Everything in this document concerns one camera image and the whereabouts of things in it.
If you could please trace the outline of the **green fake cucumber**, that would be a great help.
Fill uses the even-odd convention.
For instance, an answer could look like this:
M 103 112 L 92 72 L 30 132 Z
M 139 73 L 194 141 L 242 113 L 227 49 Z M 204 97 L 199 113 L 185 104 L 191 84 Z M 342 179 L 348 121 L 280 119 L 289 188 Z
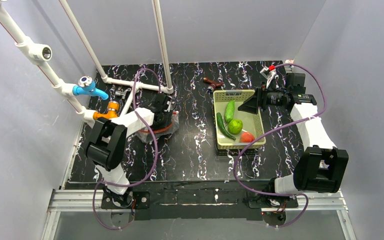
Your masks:
M 235 113 L 235 100 L 231 100 L 227 103 L 224 111 L 224 119 L 226 123 L 230 123 L 234 118 Z

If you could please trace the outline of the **clear zip top bag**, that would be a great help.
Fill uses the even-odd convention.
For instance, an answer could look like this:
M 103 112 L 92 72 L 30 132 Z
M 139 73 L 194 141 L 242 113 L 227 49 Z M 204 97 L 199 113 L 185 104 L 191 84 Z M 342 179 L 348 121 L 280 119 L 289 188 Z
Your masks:
M 170 135 L 176 132 L 180 128 L 180 123 L 179 123 L 179 111 L 174 111 L 171 116 L 171 123 L 164 128 L 161 129 L 154 129 L 154 138 L 157 140 L 159 137 L 165 136 L 165 135 Z M 135 134 L 143 143 L 151 143 L 154 138 L 152 135 L 149 133 L 148 129 L 145 127 L 142 130 L 139 130 Z

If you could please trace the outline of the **red fake tomato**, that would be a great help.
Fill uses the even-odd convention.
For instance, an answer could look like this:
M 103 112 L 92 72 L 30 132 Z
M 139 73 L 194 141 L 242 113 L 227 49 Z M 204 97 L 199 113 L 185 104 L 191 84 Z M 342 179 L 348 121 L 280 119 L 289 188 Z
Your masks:
M 239 142 L 240 143 L 251 143 L 255 140 L 255 136 L 250 132 L 243 132 L 240 135 Z

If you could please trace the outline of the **dark green fake chili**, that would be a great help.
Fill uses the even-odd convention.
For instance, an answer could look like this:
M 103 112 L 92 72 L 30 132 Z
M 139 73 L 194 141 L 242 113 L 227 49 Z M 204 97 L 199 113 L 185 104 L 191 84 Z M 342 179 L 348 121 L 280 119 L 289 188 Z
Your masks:
M 235 138 L 233 135 L 231 135 L 231 134 L 226 130 L 225 125 L 224 125 L 224 121 L 223 121 L 223 117 L 222 117 L 222 115 L 221 115 L 220 112 L 217 112 L 217 113 L 216 113 L 216 123 L 217 123 L 217 127 L 218 127 L 218 129 L 220 130 L 220 132 L 221 132 L 226 138 L 228 138 L 228 139 L 230 139 L 230 140 L 233 140 L 233 141 L 236 140 L 236 138 Z

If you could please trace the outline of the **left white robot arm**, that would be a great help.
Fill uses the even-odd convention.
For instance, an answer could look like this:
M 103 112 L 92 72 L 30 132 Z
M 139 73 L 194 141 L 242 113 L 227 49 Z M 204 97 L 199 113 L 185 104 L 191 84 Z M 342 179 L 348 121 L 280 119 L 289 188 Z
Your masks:
M 136 134 L 146 143 L 170 133 L 175 116 L 172 101 L 171 96 L 159 93 L 147 105 L 127 114 L 95 121 L 84 152 L 102 174 L 110 192 L 122 196 L 132 187 L 122 166 L 129 136 Z

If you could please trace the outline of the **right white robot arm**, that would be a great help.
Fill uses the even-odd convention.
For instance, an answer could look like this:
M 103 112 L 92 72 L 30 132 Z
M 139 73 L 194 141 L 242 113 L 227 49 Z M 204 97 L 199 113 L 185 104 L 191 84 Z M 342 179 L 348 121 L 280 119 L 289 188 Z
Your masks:
M 315 97 L 306 93 L 305 74 L 288 73 L 288 82 L 280 89 L 270 88 L 278 76 L 274 71 L 262 70 L 261 74 L 262 86 L 238 110 L 256 114 L 268 106 L 284 107 L 296 123 L 304 147 L 293 173 L 271 179 L 264 192 L 276 197 L 302 192 L 336 193 L 341 186 L 349 155 L 346 150 L 337 148 L 326 133 L 317 115 Z

